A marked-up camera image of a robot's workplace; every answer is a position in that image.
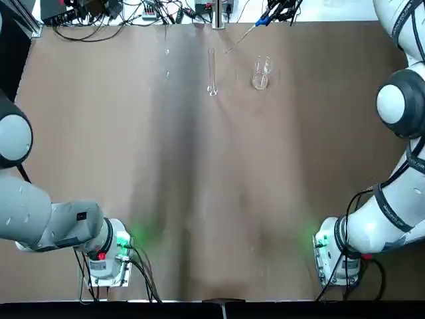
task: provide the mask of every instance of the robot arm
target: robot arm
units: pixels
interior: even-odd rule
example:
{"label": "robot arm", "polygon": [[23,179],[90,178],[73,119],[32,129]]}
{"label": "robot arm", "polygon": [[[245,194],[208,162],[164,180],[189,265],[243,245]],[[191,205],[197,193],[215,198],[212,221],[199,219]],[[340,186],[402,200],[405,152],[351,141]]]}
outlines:
{"label": "robot arm", "polygon": [[32,145],[27,117],[0,92],[0,239],[16,241],[22,251],[74,247],[88,255],[93,282],[127,286],[129,251],[121,244],[131,240],[119,220],[104,217],[95,201],[52,203],[45,191],[9,173]]}
{"label": "robot arm", "polygon": [[[425,64],[421,52],[425,5],[422,0],[374,0],[374,6],[394,43],[416,61],[391,75],[377,94],[382,122],[406,138],[408,145],[389,179],[371,189],[373,196],[348,221],[345,216],[330,217],[313,237],[323,285],[330,280],[346,285],[347,275],[354,284],[362,254],[381,253],[425,237]],[[341,254],[348,257],[347,270]]]}

